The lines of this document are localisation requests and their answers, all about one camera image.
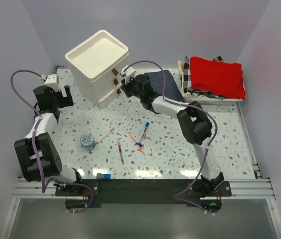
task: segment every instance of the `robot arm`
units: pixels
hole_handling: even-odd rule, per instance
[[[127,73],[128,76],[126,77],[129,77],[129,80],[123,79],[121,81],[121,88],[126,96],[138,97],[147,110],[177,118],[183,136],[187,142],[193,144],[200,164],[202,164],[206,147],[205,140],[211,137],[212,129],[212,124],[207,115],[191,107],[176,106],[164,101],[163,96],[153,91],[148,76],[138,75],[133,77],[130,68]],[[190,105],[202,108],[201,104],[196,101],[190,103]],[[212,147],[209,149],[201,177],[208,184],[210,190],[214,190],[224,181]]]
[[[73,99],[69,86],[65,86],[66,96],[63,97],[58,85],[58,76],[49,75],[43,86],[34,89],[37,105],[40,108],[41,116],[35,114],[35,123],[30,133],[14,144],[14,148],[21,166],[24,178],[27,181],[41,181],[39,167],[34,149],[32,147],[32,136],[35,125],[41,118],[36,129],[35,142],[41,159],[44,177],[53,178],[61,182],[81,181],[79,173],[75,169],[62,166],[60,156],[52,142],[50,135],[57,125],[60,112],[59,108],[73,105]]]

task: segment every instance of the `red cloth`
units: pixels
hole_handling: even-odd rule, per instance
[[[190,70],[192,88],[245,100],[241,64],[208,61],[193,56],[190,59]]]

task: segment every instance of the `metal frame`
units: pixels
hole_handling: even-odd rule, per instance
[[[0,239],[9,239],[11,232],[12,232],[12,228],[14,225],[14,221],[15,221],[15,217],[16,217],[16,213],[17,210],[19,208],[20,205],[20,198],[12,198],[10,207],[9,207],[9,211],[7,212],[7,216],[5,219],[5,223],[4,223],[4,227],[2,229],[1,235],[0,235]]]
[[[237,108],[237,112],[238,112],[238,115],[239,115],[239,118],[240,118],[240,124],[241,124],[242,130],[243,130],[243,133],[244,133],[244,138],[245,138],[246,143],[247,143],[246,145],[248,147],[249,154],[252,157],[252,161],[257,162],[256,158],[255,158],[254,151],[253,151],[252,143],[251,143],[251,140],[250,140],[248,128],[246,126],[244,115],[243,115],[243,112],[242,112],[242,109],[241,109],[240,102],[237,102],[236,106],[237,106],[236,108]]]
[[[266,199],[266,202],[269,207],[269,212],[272,218],[275,233],[278,239],[281,239],[281,218],[280,215],[278,214],[275,199]]]
[[[269,179],[226,179],[230,182],[232,197],[226,199],[274,199],[272,185]],[[57,197],[55,187],[49,185],[45,193],[42,193],[41,182],[27,182],[18,179],[13,198],[50,198],[50,199],[81,199],[82,197]],[[205,197],[202,200],[215,199]]]
[[[250,136],[245,124],[245,119],[241,111],[240,103],[236,103],[240,124],[243,129],[244,137],[247,143],[248,152],[252,157],[252,166],[257,179],[226,179],[230,182],[232,197],[226,199],[266,199],[268,209],[272,218],[273,226],[275,228],[278,239],[281,239],[281,219],[278,215],[275,196],[272,189],[271,181],[269,179],[262,179],[260,170],[254,155]],[[5,220],[5,224],[1,233],[0,239],[9,239],[12,232],[13,224],[19,207],[20,199],[60,199],[65,197],[55,196],[55,187],[50,185],[47,187],[45,194],[42,194],[40,182],[27,182],[24,179],[18,179],[13,199]],[[81,197],[66,197],[67,199],[77,199]],[[214,199],[214,197],[201,198],[201,200]]]

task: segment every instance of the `marker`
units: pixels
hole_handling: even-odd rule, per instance
[[[148,142],[148,139],[147,139],[147,135],[144,133],[144,139],[145,139],[145,141],[146,141],[146,145],[147,145],[147,148],[148,148],[148,150],[149,150],[149,153],[150,153],[150,156],[152,156],[152,150],[151,150],[151,148],[150,148],[150,146],[149,146],[149,142]]]
[[[137,142],[136,142],[136,140],[135,140],[135,137],[134,137],[131,133],[129,133],[129,137],[130,137],[131,140],[135,143],[136,147],[140,150],[140,152],[141,152],[144,156],[146,156],[145,151],[144,151],[141,147],[139,147],[139,145],[137,145]]]
[[[125,162],[124,162],[124,157],[122,156],[122,152],[121,152],[121,145],[120,145],[120,140],[119,140],[119,138],[117,139],[117,145],[118,145],[118,150],[119,150],[119,154],[120,154],[121,163],[122,163],[122,164],[125,164]]]
[[[145,124],[145,127],[144,127],[143,132],[139,135],[139,138],[138,138],[137,142],[140,142],[140,140],[141,140],[142,136],[143,136],[143,135],[144,135],[144,133],[147,131],[148,126],[149,126],[149,123],[147,122],[147,123]]]
[[[110,131],[109,131],[107,134],[105,134],[99,141],[97,141],[97,144],[100,144],[107,136],[109,136],[109,134],[110,134],[111,132],[114,131],[114,129],[115,129],[115,128],[111,128]]]

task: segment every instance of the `speckled countertop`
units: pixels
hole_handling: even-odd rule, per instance
[[[137,69],[137,74],[153,71]],[[170,69],[175,79],[178,70]],[[178,121],[163,114],[145,110],[136,97],[122,93],[107,108],[101,110],[83,97],[69,69],[58,68],[60,86],[70,85],[74,105],[61,109],[59,124],[51,137],[63,165],[78,169],[83,178],[95,178],[97,173],[110,173],[113,178],[194,178],[200,163],[194,147],[182,136]],[[236,105],[203,105],[217,120],[219,133],[213,151],[227,179],[254,179],[251,157],[240,125]],[[143,156],[135,147],[128,132],[138,137],[146,122],[153,156]],[[91,133],[95,140],[111,133],[93,151],[80,145],[80,138]],[[120,138],[125,164],[122,165],[117,147]]]

